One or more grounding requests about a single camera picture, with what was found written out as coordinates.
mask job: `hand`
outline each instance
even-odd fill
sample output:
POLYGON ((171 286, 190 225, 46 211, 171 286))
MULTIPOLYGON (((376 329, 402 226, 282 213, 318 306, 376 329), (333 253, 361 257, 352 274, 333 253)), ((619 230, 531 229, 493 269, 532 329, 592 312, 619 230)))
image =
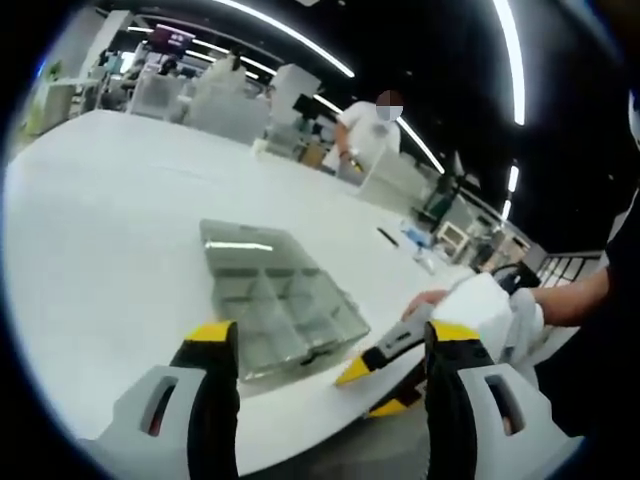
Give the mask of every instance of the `hand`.
POLYGON ((407 309, 402 314, 401 320, 404 322, 409 316, 423 303, 428 303, 430 305, 437 305, 442 301, 444 297, 447 296, 446 290, 429 290, 427 292, 422 292, 416 298, 411 300, 411 303, 407 307, 407 309))
POLYGON ((351 161, 351 153, 348 150, 344 152, 340 152, 340 161, 343 163, 348 163, 351 161))

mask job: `black pen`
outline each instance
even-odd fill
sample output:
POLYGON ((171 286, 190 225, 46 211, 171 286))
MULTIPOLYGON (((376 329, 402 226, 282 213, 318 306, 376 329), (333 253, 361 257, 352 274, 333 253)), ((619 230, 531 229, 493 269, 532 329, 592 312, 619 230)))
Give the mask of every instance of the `black pen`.
POLYGON ((387 240, 389 240, 396 248, 399 247, 398 242, 396 242, 393 238, 391 238, 391 235, 389 235, 387 232, 385 232, 384 230, 382 230, 381 228, 378 228, 378 231, 384 235, 386 237, 387 240))

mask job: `clear plastic container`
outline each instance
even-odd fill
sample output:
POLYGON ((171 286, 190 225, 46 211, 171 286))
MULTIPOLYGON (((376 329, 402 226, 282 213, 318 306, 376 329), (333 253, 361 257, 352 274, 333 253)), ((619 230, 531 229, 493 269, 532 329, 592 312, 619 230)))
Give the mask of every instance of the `clear plastic container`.
POLYGON ((241 380, 283 372, 299 378, 317 358, 330 364, 324 357, 341 356, 369 333, 289 233, 212 220, 202 220, 200 232, 216 315, 238 323, 241 380))

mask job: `computer screen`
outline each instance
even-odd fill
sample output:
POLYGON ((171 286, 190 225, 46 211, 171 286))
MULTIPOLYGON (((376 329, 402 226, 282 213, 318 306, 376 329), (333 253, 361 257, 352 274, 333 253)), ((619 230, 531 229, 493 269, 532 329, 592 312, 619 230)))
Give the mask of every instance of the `computer screen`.
POLYGON ((158 24, 149 34, 149 46, 155 52, 182 57, 194 38, 189 32, 158 24))
POLYGON ((316 102, 311 97, 306 95, 300 95, 296 103, 293 105, 293 109, 300 112, 305 118, 315 119, 319 114, 319 108, 316 102))

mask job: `white tabletop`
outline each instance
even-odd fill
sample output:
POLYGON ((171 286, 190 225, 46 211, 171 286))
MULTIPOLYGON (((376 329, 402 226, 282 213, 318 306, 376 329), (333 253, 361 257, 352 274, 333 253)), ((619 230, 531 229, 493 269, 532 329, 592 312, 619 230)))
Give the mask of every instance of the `white tabletop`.
MULTIPOLYGON (((289 230, 359 305, 375 343, 433 277, 412 259, 401 218, 329 176, 186 127, 97 111, 52 130, 9 166, 4 260, 16 333, 40 388, 75 436, 94 438, 114 401, 211 318, 202 218, 289 230), (402 248, 377 231, 384 228, 402 248)), ((241 474, 338 432, 418 361, 410 352, 353 385, 346 364, 242 400, 241 474)))
POLYGON ((54 82, 49 82, 49 87, 90 87, 97 85, 99 80, 94 78, 61 78, 54 82))

